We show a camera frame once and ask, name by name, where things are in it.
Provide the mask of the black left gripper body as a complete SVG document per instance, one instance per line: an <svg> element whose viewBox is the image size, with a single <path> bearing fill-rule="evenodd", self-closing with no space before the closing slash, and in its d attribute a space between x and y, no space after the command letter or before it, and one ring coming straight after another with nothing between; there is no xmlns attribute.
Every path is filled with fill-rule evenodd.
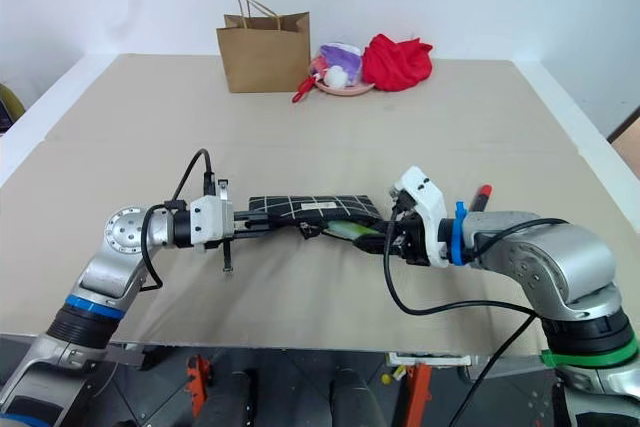
<svg viewBox="0 0 640 427"><path fill-rule="evenodd" d="M223 251L223 272L225 274L231 274L233 272L231 242L237 236L238 231L247 229L246 223L248 219L244 212L240 212L240 216L237 216L237 212L234 211L229 194L229 181L227 179L218 180L217 193L222 212L221 246Z"/></svg>

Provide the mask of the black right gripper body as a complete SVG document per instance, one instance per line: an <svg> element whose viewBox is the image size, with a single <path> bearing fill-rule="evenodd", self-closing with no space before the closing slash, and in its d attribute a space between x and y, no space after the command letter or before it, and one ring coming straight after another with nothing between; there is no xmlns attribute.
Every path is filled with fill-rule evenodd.
<svg viewBox="0 0 640 427"><path fill-rule="evenodd" d="M398 221L396 235L386 235L386 252L403 259L409 265L430 266L426 251L425 227L415 210L417 202L402 190L395 197L390 220Z"/></svg>

